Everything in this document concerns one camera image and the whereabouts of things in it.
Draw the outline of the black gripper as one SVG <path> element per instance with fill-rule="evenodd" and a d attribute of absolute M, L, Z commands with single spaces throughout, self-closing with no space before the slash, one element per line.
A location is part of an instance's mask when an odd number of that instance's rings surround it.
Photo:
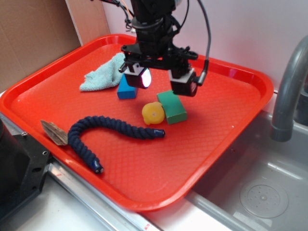
<path fill-rule="evenodd" d="M 189 60 L 196 60 L 198 54 L 189 47 L 178 48 L 173 38 L 180 31 L 176 23 L 133 23 L 136 30 L 135 44 L 123 45 L 124 63 L 119 72 L 124 73 L 129 86 L 147 89 L 152 76 L 149 68 L 168 70 L 174 94 L 194 97 L 197 93 L 195 69 Z"/>

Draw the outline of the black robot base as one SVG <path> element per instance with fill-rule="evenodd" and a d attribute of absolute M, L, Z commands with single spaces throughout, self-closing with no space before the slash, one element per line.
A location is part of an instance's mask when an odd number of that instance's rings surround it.
<path fill-rule="evenodd" d="M 50 158 L 50 151 L 31 135 L 12 135 L 0 123 L 1 222 L 41 193 Z"/>

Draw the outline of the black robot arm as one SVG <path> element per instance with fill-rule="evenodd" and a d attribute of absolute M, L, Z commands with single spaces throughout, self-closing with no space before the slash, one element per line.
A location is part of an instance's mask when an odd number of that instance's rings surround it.
<path fill-rule="evenodd" d="M 180 24 L 172 16 L 179 4 L 176 0 L 133 0 L 132 10 L 126 9 L 118 0 L 109 4 L 120 7 L 125 14 L 133 18 L 126 19 L 127 26 L 136 30 L 136 42 L 123 45 L 124 63 L 119 68 L 128 85 L 146 89 L 151 84 L 150 70 L 169 71 L 173 93 L 183 96 L 195 96 L 197 92 L 196 72 L 189 60 L 196 60 L 197 53 L 189 47 L 178 48 L 173 38 L 180 32 Z"/>

